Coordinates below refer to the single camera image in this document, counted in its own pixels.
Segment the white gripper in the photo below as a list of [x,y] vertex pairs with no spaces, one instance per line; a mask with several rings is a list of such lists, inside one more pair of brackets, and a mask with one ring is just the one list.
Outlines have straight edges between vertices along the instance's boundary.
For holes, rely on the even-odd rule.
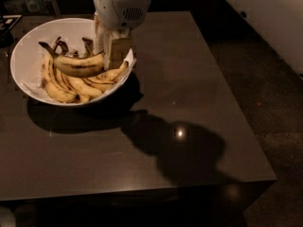
[[133,47],[129,28],[134,29],[143,23],[151,0],[93,1],[96,49],[109,56],[109,69],[117,69]]

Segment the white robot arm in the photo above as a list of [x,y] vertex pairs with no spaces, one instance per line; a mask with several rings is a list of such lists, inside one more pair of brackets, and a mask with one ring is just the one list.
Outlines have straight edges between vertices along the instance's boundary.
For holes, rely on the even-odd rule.
[[303,72],[303,0],[93,0],[110,29],[138,26],[148,10],[188,10],[213,36],[240,34],[244,22],[298,74]]

